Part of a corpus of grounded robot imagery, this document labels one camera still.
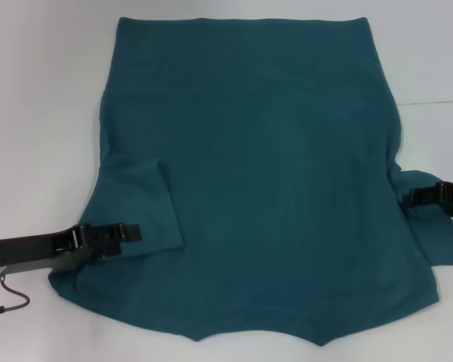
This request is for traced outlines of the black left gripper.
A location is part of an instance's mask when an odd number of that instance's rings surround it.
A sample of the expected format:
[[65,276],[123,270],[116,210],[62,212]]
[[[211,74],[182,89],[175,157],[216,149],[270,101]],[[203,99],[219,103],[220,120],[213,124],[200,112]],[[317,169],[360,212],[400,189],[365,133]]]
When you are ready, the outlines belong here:
[[50,268],[62,271],[91,258],[87,246],[94,246],[94,259],[118,256],[120,243],[141,240],[138,224],[73,226],[61,232],[0,240],[0,275]]

